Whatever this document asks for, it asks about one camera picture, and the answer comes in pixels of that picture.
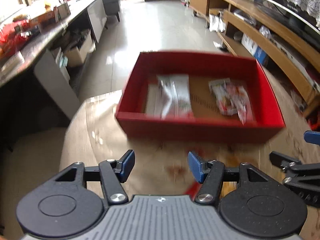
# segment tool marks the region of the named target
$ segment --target wooden cabinet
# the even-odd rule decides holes
[[[208,0],[190,0],[190,7],[203,16],[209,15],[208,5]]]

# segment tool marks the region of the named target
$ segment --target cardboard box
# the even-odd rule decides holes
[[[258,60],[260,64],[263,65],[265,63],[268,55],[245,33],[242,36],[241,44]]]
[[[57,6],[57,10],[59,13],[59,20],[63,20],[71,14],[70,8],[67,2]]]
[[[91,32],[87,30],[87,36],[81,48],[75,47],[71,50],[64,51],[63,54],[68,58],[68,67],[80,66],[84,63],[87,54],[92,47]]]
[[[144,114],[150,76],[188,74],[195,117],[160,119]],[[246,85],[254,121],[219,113],[210,80],[230,78]],[[285,127],[273,90],[259,63],[250,58],[196,52],[142,52],[116,111],[129,138],[264,143]]]
[[[43,23],[45,21],[48,21],[52,18],[55,18],[55,13],[54,11],[48,11],[44,14],[41,14],[33,19],[31,19],[29,22],[30,22],[30,26],[33,27],[33,26],[36,26],[36,25],[39,25],[40,23]]]

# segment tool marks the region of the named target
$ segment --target wooden table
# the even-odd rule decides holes
[[[305,119],[294,109],[292,99],[267,71],[281,108],[286,129],[263,145],[224,145],[201,142],[167,142],[127,139],[114,118],[121,91],[87,99],[73,121],[65,137],[60,169],[73,162],[83,161],[86,166],[95,166],[106,159],[119,159],[128,149],[135,150],[136,164],[128,181],[123,185],[129,196],[134,194],[178,195],[184,194],[193,185],[194,178],[188,168],[187,153],[195,150],[204,159],[217,159],[226,166],[235,167],[249,162],[263,172],[281,181],[280,169],[271,165],[271,151],[295,156],[304,163],[320,162],[319,146],[303,140],[308,130]],[[102,196],[100,185],[89,183],[88,187]],[[234,190],[233,184],[224,184],[222,194]],[[301,231],[304,239],[318,239],[320,212],[308,208],[308,218]]]

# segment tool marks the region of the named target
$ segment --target white floor tile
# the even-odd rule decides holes
[[[120,22],[111,16],[107,25],[84,74],[81,100],[122,89],[141,51],[220,52],[213,44],[220,42],[217,34],[179,0],[121,1]]]

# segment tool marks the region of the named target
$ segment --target snack package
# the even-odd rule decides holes
[[[188,75],[158,76],[161,96],[156,100],[155,115],[161,118],[193,117]]]
[[[243,86],[233,84],[227,78],[210,81],[209,89],[216,96],[221,114],[234,115],[238,113],[242,124],[253,121],[249,96]]]

